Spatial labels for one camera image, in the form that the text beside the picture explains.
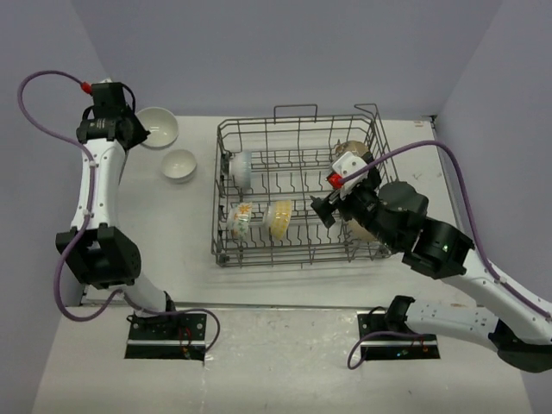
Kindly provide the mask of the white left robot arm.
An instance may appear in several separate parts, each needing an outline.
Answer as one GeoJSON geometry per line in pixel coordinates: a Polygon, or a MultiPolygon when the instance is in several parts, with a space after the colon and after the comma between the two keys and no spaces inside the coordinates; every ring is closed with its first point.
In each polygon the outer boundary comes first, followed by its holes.
{"type": "Polygon", "coordinates": [[[178,332],[179,317],[170,295],[144,274],[138,246],[121,230],[117,197],[129,151],[142,144],[148,131],[128,102],[123,83],[95,83],[86,87],[92,104],[77,128],[82,175],[77,209],[69,230],[56,235],[60,252],[54,276],[68,267],[85,286],[121,295],[139,318],[161,339],[178,332]]]}

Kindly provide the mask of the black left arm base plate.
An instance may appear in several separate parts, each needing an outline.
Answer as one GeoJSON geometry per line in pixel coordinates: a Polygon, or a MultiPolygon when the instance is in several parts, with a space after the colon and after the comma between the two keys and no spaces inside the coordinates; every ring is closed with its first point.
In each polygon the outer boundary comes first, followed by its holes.
{"type": "Polygon", "coordinates": [[[127,317],[130,324],[125,349],[129,360],[204,361],[206,320],[204,313],[175,317],[127,317]]]}

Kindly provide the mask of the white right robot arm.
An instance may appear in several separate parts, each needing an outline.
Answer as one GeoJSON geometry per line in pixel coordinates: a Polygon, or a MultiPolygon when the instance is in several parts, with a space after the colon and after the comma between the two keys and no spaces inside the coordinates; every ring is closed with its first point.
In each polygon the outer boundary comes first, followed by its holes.
{"type": "Polygon", "coordinates": [[[428,217],[429,200],[404,181],[382,185],[371,171],[345,197],[334,189],[313,198],[311,208],[324,226],[334,214],[355,220],[413,272],[468,295],[475,307],[455,307],[396,296],[384,316],[386,334],[403,339],[442,335],[496,352],[525,372],[551,368],[551,304],[511,277],[489,269],[474,241],[455,226],[428,217]]]}

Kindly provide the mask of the light blue bowl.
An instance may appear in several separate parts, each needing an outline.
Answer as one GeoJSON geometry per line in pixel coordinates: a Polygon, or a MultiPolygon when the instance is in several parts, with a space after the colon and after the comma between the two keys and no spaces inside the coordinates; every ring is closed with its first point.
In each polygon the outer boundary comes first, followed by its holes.
{"type": "Polygon", "coordinates": [[[165,179],[173,184],[184,184],[192,179],[198,163],[195,155],[185,149],[176,149],[167,153],[160,170],[165,179]]]}
{"type": "Polygon", "coordinates": [[[179,124],[176,116],[161,107],[149,107],[136,114],[141,125],[149,132],[143,147],[161,150],[170,147],[179,137],[179,124]]]}

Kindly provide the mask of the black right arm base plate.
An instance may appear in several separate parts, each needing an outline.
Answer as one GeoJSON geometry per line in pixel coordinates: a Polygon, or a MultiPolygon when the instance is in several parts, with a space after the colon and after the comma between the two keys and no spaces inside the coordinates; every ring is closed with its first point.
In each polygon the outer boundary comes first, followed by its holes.
{"type": "MultiPolygon", "coordinates": [[[[388,331],[383,308],[362,311],[357,314],[359,338],[373,332],[388,331]]],[[[413,361],[441,358],[436,336],[422,339],[379,335],[366,339],[360,345],[360,357],[364,361],[413,361]]]]}

